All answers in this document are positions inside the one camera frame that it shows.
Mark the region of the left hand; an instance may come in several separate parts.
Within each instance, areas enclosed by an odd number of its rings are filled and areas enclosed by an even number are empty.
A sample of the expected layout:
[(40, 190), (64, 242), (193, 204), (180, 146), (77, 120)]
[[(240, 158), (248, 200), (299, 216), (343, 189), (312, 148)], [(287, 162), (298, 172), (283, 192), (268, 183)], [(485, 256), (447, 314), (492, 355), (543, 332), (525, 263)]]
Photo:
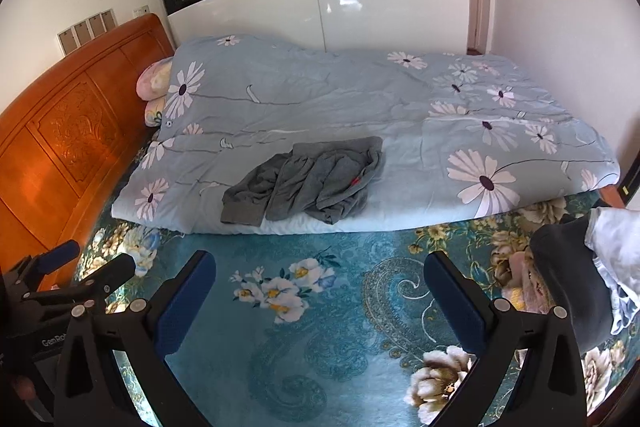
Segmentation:
[(28, 377), (15, 377), (12, 385), (17, 396), (24, 402), (30, 402), (37, 398), (35, 385)]

